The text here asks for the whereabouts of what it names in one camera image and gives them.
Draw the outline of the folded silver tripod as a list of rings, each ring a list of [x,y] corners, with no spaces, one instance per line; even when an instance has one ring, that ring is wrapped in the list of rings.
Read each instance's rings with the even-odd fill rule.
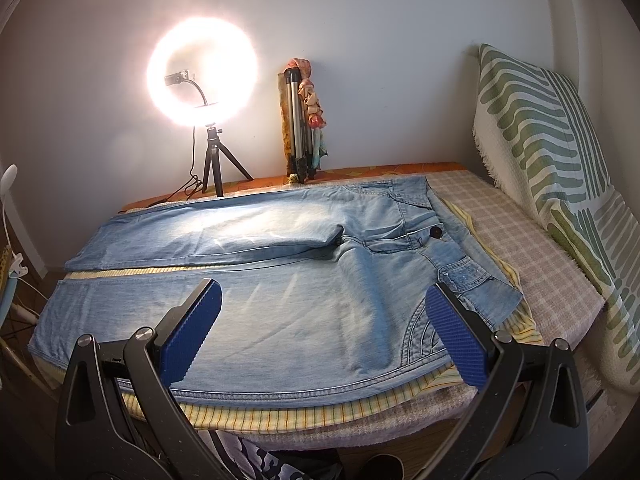
[[[298,66],[287,67],[279,75],[282,139],[288,180],[304,183],[312,178],[311,136],[298,93],[302,83],[302,71]]]

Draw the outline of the green leaf pattern pillow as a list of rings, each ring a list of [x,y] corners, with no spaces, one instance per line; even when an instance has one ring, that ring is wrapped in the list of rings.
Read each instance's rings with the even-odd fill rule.
[[[473,136],[488,174],[576,261],[604,300],[601,374],[639,391],[639,222],[608,174],[573,81],[490,44],[477,49]]]

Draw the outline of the pink plaid blanket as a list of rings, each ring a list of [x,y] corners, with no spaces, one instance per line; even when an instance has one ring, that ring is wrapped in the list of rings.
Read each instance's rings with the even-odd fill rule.
[[[377,177],[422,174],[443,200],[472,216],[480,237],[520,274],[525,299],[544,342],[564,337],[575,349],[577,368],[587,401],[588,417],[595,419],[608,400],[599,373],[580,345],[604,301],[559,245],[526,216],[506,194],[454,162],[330,170],[330,182],[358,182]],[[399,440],[415,441],[452,424],[469,405],[471,388],[439,390],[383,413],[316,430],[283,434],[240,434],[273,450],[363,448]]]

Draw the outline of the colourful floral cloth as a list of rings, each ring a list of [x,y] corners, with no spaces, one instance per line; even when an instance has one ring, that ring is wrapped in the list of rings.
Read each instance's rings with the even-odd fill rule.
[[[302,97],[303,109],[307,125],[311,136],[311,164],[310,168],[314,170],[312,178],[320,169],[320,159],[326,156],[326,146],[324,145],[322,129],[326,126],[323,118],[323,110],[317,93],[314,91],[314,84],[310,79],[311,65],[304,58],[292,58],[288,61],[288,65],[298,66],[302,71],[303,81],[299,85],[298,93]]]

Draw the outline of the black mini tripod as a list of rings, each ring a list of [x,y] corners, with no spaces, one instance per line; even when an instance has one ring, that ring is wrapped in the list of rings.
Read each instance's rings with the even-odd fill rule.
[[[222,172],[220,164],[220,155],[224,155],[229,162],[232,163],[236,170],[242,174],[247,181],[253,181],[254,178],[248,170],[239,162],[231,151],[222,143],[220,134],[222,129],[215,125],[206,128],[207,146],[204,159],[204,169],[202,177],[202,193],[206,193],[209,188],[209,182],[214,182],[215,193],[217,197],[224,196],[224,182],[222,182]]]

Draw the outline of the white clip lamp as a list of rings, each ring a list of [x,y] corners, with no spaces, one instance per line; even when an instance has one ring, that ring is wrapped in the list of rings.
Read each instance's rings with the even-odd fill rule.
[[[0,188],[0,196],[1,196],[1,220],[3,226],[3,232],[6,236],[6,242],[9,246],[9,256],[10,256],[10,266],[9,266],[9,277],[10,278],[24,278],[24,276],[28,273],[28,267],[24,266],[24,258],[20,252],[14,252],[11,239],[9,237],[9,229],[8,229],[8,219],[6,218],[6,199],[8,198],[10,189],[17,177],[18,169],[17,166],[12,164],[6,170],[3,171],[1,177],[1,188]]]

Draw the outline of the black white striped fabric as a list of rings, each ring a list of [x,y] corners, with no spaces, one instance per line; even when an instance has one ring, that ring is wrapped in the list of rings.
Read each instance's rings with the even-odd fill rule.
[[[214,454],[235,479],[309,479],[296,467],[285,463],[253,442],[222,431],[211,431]]]

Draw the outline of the yellow striped sheet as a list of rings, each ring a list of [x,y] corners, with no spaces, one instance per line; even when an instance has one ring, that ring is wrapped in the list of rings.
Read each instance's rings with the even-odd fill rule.
[[[465,223],[475,240],[485,249],[489,257],[497,263],[497,266],[506,274],[511,285],[523,292],[520,274],[480,237],[474,226],[472,216],[459,206],[444,200],[446,206]],[[80,271],[67,273],[65,279],[69,280],[105,280],[106,278],[130,278],[130,276],[157,276],[165,274],[185,274],[186,266],[174,266],[173,268],[146,268],[146,269],[122,269],[107,271]],[[542,344],[544,338],[538,332],[532,310],[523,299],[506,322],[499,328],[505,328],[514,336],[517,342],[526,344]],[[368,398],[354,402],[312,406],[311,408],[281,408],[280,410],[260,410],[259,408],[224,408],[210,404],[179,403],[180,408],[186,413],[189,422],[196,429],[221,429],[240,434],[283,434],[290,431],[316,430],[329,426],[354,422],[372,415],[383,413],[396,406],[413,401],[414,399],[432,396],[442,390],[452,392],[452,388],[463,384],[462,378],[456,368],[449,364],[441,366],[433,373],[423,375],[411,382],[376,394]],[[122,391],[120,394],[130,415],[144,420],[140,404],[133,393]]]

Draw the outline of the light blue denim pants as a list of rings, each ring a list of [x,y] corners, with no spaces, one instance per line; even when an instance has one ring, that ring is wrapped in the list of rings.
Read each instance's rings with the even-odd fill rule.
[[[235,408],[358,401],[449,363],[425,295],[490,326],[522,301],[421,176],[303,186],[120,214],[66,264],[29,341],[66,367],[77,338],[125,339],[201,281],[220,315],[175,397]]]

